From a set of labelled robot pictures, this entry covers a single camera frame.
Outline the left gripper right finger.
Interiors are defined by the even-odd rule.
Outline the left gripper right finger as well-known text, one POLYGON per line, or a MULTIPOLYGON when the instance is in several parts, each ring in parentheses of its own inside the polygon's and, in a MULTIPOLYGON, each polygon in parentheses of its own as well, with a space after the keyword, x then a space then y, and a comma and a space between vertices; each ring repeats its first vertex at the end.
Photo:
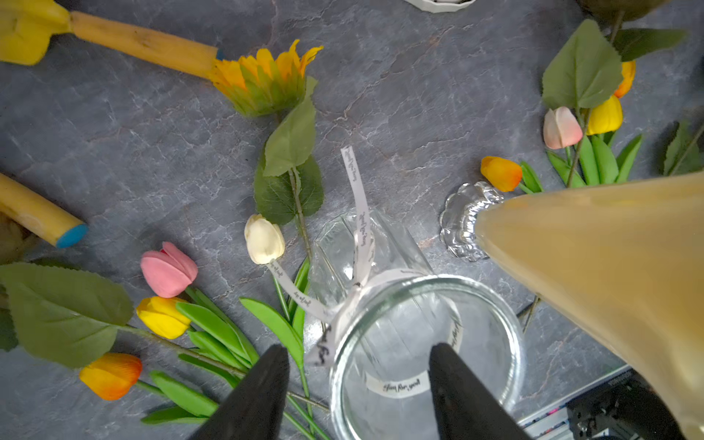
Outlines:
POLYGON ((449 344, 433 346, 428 374, 441 439, 529 440, 449 344))

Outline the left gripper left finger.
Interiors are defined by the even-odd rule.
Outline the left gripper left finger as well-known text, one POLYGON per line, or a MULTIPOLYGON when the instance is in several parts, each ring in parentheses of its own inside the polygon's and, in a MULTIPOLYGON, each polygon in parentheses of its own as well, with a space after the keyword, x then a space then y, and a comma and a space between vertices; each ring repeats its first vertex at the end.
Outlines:
POLYGON ((271 346, 192 439, 276 439, 286 405, 290 363, 286 348, 271 346))

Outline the orange tulip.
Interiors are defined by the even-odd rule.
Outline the orange tulip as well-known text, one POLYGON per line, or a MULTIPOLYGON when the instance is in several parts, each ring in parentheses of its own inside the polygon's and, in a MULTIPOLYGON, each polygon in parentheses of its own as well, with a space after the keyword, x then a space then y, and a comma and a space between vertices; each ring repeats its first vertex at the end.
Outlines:
POLYGON ((631 91, 636 75, 636 61, 630 60, 630 62, 623 62, 621 64, 621 75, 623 76, 623 80, 618 89, 614 92, 617 98, 622 98, 631 91))
POLYGON ((105 401, 117 401, 139 386, 173 403, 141 419, 144 425, 191 424, 201 425, 218 409, 218 404, 200 392, 154 371, 153 385, 140 380, 143 365, 138 357, 123 353, 107 353, 81 369, 79 379, 93 393, 105 401))

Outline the clear glass vase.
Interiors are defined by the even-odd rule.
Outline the clear glass vase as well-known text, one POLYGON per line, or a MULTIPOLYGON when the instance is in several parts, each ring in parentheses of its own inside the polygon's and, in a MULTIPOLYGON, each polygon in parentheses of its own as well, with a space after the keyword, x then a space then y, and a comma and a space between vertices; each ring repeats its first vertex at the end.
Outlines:
POLYGON ((518 319, 486 285, 437 275, 401 224, 369 206, 354 150, 341 152, 355 207, 313 244, 309 288, 332 314, 308 360, 330 371, 341 439, 435 439, 430 353, 445 343, 511 410, 524 382, 518 319))

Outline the cream gerbera flower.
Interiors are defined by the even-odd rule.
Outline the cream gerbera flower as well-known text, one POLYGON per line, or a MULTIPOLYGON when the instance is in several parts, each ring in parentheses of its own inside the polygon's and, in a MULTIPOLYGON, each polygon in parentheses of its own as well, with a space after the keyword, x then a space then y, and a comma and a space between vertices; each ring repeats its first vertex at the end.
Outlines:
POLYGON ((1 348, 30 354, 70 369, 106 360, 134 315, 118 284, 79 269, 25 262, 34 235, 1 216, 1 348))

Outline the yellow fluted vase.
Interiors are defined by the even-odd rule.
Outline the yellow fluted vase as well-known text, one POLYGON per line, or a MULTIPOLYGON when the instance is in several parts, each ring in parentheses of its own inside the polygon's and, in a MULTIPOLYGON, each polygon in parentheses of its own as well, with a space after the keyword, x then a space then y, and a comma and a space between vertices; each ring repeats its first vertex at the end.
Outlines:
POLYGON ((513 198, 453 192, 448 250, 489 259, 637 370, 687 439, 703 436, 703 175, 513 198))

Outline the orange gerbera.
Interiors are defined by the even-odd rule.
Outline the orange gerbera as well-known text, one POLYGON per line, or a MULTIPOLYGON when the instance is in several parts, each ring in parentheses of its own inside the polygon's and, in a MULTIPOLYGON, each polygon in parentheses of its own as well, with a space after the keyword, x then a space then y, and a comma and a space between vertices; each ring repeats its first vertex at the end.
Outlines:
POLYGON ((673 139, 665 149, 663 176, 675 176, 703 171, 700 141, 703 139, 703 126, 694 132, 687 121, 679 121, 673 139))
MULTIPOLYGON (((636 61, 673 49, 687 38, 684 29, 625 27, 662 7, 660 1, 581 1, 588 13, 565 45, 547 66, 541 80, 541 95, 548 110, 567 107, 579 122, 583 139, 577 155, 579 174, 585 186, 600 184, 590 136, 587 134, 590 112, 607 101, 623 80, 622 63, 636 61)), ((601 135, 610 146, 617 131, 601 135)), ((642 138, 636 136, 620 153, 613 154, 618 165, 615 183, 626 183, 641 150, 642 138)))

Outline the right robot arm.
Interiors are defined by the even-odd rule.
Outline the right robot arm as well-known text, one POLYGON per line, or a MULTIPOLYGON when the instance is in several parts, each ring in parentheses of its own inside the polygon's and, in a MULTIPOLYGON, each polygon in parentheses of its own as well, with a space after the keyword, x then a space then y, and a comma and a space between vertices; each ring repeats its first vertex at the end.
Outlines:
POLYGON ((682 439, 667 405, 635 370, 609 379, 566 405, 576 439, 682 439))

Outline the pink tulip left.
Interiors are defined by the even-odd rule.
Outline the pink tulip left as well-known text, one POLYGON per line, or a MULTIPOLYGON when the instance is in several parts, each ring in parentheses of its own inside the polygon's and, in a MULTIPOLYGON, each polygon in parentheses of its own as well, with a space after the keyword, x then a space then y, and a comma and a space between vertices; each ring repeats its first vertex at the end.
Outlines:
MULTIPOLYGON (((193 283, 198 275, 198 267, 176 245, 164 242, 161 250, 150 250, 144 253, 141 257, 140 267, 148 286, 156 293, 156 296, 179 299, 179 295, 185 293, 191 298, 193 304, 201 304, 211 308, 227 322, 236 326, 214 302, 200 290, 194 288, 193 283)), ((249 342, 244 333, 237 326, 236 328, 249 342)))

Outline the pink tulip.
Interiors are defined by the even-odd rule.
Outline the pink tulip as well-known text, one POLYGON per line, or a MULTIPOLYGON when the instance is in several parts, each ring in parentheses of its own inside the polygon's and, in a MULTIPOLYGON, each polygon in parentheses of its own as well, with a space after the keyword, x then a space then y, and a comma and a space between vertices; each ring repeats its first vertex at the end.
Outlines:
POLYGON ((584 135, 579 122, 567 107, 547 111, 543 137, 548 148, 548 161, 566 187, 584 187, 586 183, 579 174, 577 161, 571 156, 572 147, 576 148, 575 154, 578 155, 584 135))
MULTIPOLYGON (((144 253, 141 257, 140 267, 148 286, 156 293, 156 296, 179 299, 179 295, 185 293, 191 298, 193 304, 201 304, 211 308, 227 322, 236 326, 214 302, 200 290, 194 288, 193 283, 198 275, 198 267, 176 245, 164 242, 161 250, 150 250, 144 253)), ((249 342, 244 333, 237 326, 236 328, 249 342)))

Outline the white tulip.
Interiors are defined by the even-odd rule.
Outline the white tulip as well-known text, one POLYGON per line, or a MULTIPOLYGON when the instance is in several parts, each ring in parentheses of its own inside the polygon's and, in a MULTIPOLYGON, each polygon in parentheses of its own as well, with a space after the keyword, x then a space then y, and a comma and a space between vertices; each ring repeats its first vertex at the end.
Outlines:
POLYGON ((291 396, 291 405, 308 421, 311 432, 308 438, 316 436, 328 438, 328 435, 314 420, 313 401, 304 368, 304 320, 306 315, 311 315, 323 323, 331 320, 331 313, 321 302, 307 295, 308 261, 302 264, 296 280, 291 280, 278 259, 284 254, 285 240, 278 225, 274 225, 261 214, 255 214, 247 220, 244 232, 247 253, 256 264, 266 267, 275 281, 282 309, 275 310, 271 306, 251 298, 243 298, 241 303, 264 326, 279 339, 294 361, 299 370, 304 397, 302 399, 291 396))

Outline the yellow sunflower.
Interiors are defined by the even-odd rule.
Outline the yellow sunflower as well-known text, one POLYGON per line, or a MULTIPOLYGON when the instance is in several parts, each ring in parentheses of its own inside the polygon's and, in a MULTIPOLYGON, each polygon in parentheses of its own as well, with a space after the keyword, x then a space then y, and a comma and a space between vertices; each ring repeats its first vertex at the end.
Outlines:
POLYGON ((238 60, 216 60, 209 79, 244 117, 275 118, 255 172, 253 190, 258 212, 274 225, 293 221, 313 256, 305 220, 325 199, 322 175, 313 156, 317 80, 307 73, 321 47, 297 52, 299 41, 274 57, 268 49, 238 60))

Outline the blue toy rake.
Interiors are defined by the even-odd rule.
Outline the blue toy rake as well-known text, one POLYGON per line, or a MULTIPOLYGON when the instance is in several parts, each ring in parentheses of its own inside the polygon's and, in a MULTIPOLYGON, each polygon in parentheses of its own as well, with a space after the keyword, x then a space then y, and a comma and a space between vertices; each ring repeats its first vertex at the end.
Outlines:
POLYGON ((82 220, 4 174, 1 212, 57 249, 76 245, 88 232, 82 220))

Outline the pink tulip right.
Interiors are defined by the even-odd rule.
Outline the pink tulip right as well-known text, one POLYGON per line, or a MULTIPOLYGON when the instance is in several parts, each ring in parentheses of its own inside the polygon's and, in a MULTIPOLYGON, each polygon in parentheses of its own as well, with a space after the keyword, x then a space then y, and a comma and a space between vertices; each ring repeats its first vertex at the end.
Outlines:
POLYGON ((572 147, 576 148, 575 154, 578 155, 584 135, 579 122, 567 107, 547 111, 543 137, 548 148, 548 161, 566 187, 584 187, 586 183, 579 174, 577 161, 571 156, 572 147))

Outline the yellow toy shovel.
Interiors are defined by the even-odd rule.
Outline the yellow toy shovel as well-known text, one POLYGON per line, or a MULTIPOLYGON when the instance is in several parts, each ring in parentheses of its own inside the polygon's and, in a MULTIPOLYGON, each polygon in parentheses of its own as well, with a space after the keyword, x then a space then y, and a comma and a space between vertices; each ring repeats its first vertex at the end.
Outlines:
POLYGON ((60 34, 73 34, 80 40, 205 79, 221 58, 216 47, 69 11, 54 1, 1 3, 2 62, 36 65, 46 55, 51 38, 60 34))

